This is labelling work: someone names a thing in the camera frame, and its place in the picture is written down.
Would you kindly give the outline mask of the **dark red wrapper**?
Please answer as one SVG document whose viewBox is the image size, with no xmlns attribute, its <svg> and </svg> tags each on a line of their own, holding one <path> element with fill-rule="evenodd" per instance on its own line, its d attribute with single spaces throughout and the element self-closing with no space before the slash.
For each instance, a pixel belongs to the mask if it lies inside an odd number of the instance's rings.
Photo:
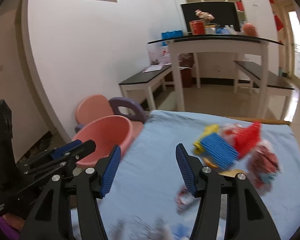
<svg viewBox="0 0 300 240">
<path fill-rule="evenodd" d="M 281 172 L 279 159 L 267 144 L 258 144 L 248 162 L 248 171 L 257 189 L 269 187 Z"/>
</svg>

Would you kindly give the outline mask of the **yellow fruit peel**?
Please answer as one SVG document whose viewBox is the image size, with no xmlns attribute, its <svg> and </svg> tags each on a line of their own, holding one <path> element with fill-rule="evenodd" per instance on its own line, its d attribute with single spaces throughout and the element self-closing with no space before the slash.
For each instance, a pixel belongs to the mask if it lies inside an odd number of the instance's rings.
<svg viewBox="0 0 300 240">
<path fill-rule="evenodd" d="M 242 173 L 245 176 L 247 175 L 244 171 L 242 171 L 240 169 L 222 170 L 219 166 L 214 164 L 207 157 L 203 157 L 202 160 L 203 160 L 205 166 L 208 166 L 208 167 L 216 170 L 220 175 L 227 176 L 227 177 L 235 177 L 239 173 Z"/>
</svg>

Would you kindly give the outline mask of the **pink and purple kid chair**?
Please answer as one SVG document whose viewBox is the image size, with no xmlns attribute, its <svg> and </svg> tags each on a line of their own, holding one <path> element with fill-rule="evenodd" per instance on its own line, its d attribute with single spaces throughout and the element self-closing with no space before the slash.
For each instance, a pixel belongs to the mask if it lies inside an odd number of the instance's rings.
<svg viewBox="0 0 300 240">
<path fill-rule="evenodd" d="M 136 101 L 123 97 L 108 100 L 101 94 L 95 94 L 85 98 L 77 107 L 75 132 L 78 133 L 92 121 L 111 115 L 124 116 L 132 122 L 133 138 L 139 135 L 143 124 L 147 121 L 145 111 Z"/>
</svg>

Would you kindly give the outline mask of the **pink flower bouquet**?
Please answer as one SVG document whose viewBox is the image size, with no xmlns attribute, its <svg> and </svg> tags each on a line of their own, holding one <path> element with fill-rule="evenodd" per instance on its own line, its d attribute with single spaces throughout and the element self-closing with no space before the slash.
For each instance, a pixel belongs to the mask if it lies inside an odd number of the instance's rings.
<svg viewBox="0 0 300 240">
<path fill-rule="evenodd" d="M 197 9 L 195 11 L 195 14 L 196 14 L 196 16 L 199 19 L 202 20 L 202 22 L 204 23 L 204 25 L 210 24 L 215 19 L 215 17 L 211 13 L 209 13 L 209 12 L 203 12 L 203 11 L 201 11 L 199 9 Z"/>
</svg>

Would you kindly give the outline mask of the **dark red box under table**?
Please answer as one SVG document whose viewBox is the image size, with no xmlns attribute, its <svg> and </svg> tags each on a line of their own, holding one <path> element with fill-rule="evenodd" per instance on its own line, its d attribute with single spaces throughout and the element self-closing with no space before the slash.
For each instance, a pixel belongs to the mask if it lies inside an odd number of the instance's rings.
<svg viewBox="0 0 300 240">
<path fill-rule="evenodd" d="M 192 53 L 182 53 L 178 55 L 179 69 L 184 88 L 192 87 L 192 68 L 194 57 Z"/>
</svg>

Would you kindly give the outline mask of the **pink plastic bag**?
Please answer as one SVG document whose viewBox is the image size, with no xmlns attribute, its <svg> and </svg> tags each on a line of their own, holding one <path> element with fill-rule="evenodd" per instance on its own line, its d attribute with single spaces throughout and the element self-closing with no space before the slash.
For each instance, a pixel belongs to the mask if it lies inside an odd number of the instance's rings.
<svg viewBox="0 0 300 240">
<path fill-rule="evenodd" d="M 240 124 L 225 124 L 218 134 L 231 146 L 235 144 L 235 137 L 244 129 Z"/>
</svg>

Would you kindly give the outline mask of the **left black top bench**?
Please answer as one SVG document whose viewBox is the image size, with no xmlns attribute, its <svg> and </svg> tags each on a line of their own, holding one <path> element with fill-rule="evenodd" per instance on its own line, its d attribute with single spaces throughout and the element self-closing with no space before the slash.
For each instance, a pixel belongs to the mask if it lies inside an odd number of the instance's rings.
<svg viewBox="0 0 300 240">
<path fill-rule="evenodd" d="M 155 110 L 155 100 L 153 97 L 152 87 L 160 82 L 162 90 L 167 91 L 165 76 L 172 71 L 171 64 L 165 65 L 161 70 L 152 72 L 138 72 L 137 74 L 129 77 L 128 79 L 119 83 L 122 95 L 129 98 L 128 91 L 143 90 L 146 95 L 149 110 Z"/>
</svg>

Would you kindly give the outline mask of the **small red white wrapper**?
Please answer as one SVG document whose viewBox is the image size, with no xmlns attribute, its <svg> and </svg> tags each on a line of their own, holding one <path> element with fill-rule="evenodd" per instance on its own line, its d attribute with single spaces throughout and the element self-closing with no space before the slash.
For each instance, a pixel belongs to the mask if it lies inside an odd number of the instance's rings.
<svg viewBox="0 0 300 240">
<path fill-rule="evenodd" d="M 187 190 L 186 186 L 182 186 L 175 197 L 175 203 L 177 205 L 177 212 L 182 213 L 188 210 L 190 207 L 194 206 L 199 199 L 194 198 L 194 196 Z"/>
</svg>

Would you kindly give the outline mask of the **red foam net sleeve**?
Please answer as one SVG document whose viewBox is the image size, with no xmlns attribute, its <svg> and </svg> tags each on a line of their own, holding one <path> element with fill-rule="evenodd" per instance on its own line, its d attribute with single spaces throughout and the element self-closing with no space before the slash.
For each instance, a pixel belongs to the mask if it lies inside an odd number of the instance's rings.
<svg viewBox="0 0 300 240">
<path fill-rule="evenodd" d="M 254 122 L 249 127 L 241 129 L 234 137 L 234 149 L 238 159 L 244 158 L 261 140 L 261 124 Z"/>
</svg>

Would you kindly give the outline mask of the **blue foam net sleeve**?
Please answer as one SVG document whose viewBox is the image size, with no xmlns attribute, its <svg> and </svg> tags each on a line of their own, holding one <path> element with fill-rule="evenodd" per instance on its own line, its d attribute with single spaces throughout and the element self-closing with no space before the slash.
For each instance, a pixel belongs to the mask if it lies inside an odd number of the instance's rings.
<svg viewBox="0 0 300 240">
<path fill-rule="evenodd" d="M 217 133 L 205 137 L 202 145 L 213 162 L 223 170 L 227 170 L 238 159 L 238 152 Z"/>
</svg>

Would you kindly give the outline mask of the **blue box behind table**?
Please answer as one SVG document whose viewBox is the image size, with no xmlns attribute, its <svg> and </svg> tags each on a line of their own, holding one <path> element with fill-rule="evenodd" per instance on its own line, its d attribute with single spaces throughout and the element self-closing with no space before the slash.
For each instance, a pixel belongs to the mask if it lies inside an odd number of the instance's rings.
<svg viewBox="0 0 300 240">
<path fill-rule="evenodd" d="M 161 39 L 164 40 L 162 41 L 162 46 L 167 46 L 166 40 L 177 38 L 177 37 L 182 37 L 183 36 L 183 31 L 182 30 L 174 30 L 174 31 L 167 31 L 161 33 Z"/>
</svg>

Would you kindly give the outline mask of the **orange round ball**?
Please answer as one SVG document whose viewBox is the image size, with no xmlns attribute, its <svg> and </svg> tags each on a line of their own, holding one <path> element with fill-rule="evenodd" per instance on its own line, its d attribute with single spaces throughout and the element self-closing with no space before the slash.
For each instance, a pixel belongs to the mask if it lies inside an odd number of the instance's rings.
<svg viewBox="0 0 300 240">
<path fill-rule="evenodd" d="M 247 36 L 258 37 L 257 30 L 251 23 L 243 24 L 243 33 Z"/>
</svg>

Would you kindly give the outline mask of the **right black top bench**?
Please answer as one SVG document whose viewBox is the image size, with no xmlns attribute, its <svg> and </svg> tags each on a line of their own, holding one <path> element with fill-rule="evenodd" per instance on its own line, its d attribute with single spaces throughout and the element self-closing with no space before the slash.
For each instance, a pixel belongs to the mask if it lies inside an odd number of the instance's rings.
<svg viewBox="0 0 300 240">
<path fill-rule="evenodd" d="M 239 84 L 239 72 L 243 72 L 249 77 L 249 93 L 252 93 L 254 84 L 261 89 L 263 81 L 263 67 L 255 62 L 250 61 L 234 61 L 236 77 L 234 81 L 234 93 L 237 93 L 238 87 L 243 86 Z M 263 115 L 265 115 L 270 96 L 283 96 L 285 98 L 283 108 L 281 111 L 280 120 L 283 121 L 288 113 L 290 100 L 293 96 L 295 88 L 285 80 L 284 77 L 277 76 L 271 71 L 268 71 L 266 81 L 266 93 L 263 98 Z"/>
</svg>

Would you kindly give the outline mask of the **pink plastic bucket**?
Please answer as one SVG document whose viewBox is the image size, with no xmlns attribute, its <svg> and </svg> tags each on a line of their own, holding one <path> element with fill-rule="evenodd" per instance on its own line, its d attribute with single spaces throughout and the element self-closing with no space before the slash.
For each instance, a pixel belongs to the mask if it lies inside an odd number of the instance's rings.
<svg viewBox="0 0 300 240">
<path fill-rule="evenodd" d="M 114 145 L 121 148 L 122 156 L 125 155 L 133 141 L 133 125 L 124 116 L 106 116 L 84 126 L 73 139 L 95 142 L 96 150 L 76 163 L 80 168 L 93 167 L 99 159 L 109 155 Z"/>
</svg>

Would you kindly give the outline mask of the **white table with black top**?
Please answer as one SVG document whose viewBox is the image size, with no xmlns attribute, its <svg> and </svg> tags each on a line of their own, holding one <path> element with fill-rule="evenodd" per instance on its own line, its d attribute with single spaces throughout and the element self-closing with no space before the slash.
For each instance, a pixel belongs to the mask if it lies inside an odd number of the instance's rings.
<svg viewBox="0 0 300 240">
<path fill-rule="evenodd" d="M 155 40 L 148 44 L 162 42 Z M 251 37 L 247 35 L 232 34 L 212 34 L 212 35 L 190 35 L 177 37 L 165 41 L 170 52 L 174 90 L 177 98 L 177 110 L 185 111 L 183 85 L 179 69 L 178 55 L 182 53 L 234 53 L 236 55 L 250 54 L 261 57 L 263 67 L 263 81 L 259 90 L 258 107 L 256 117 L 262 118 L 263 98 L 266 93 L 266 81 L 269 71 L 269 44 L 283 45 L 283 43 L 261 37 Z"/>
</svg>

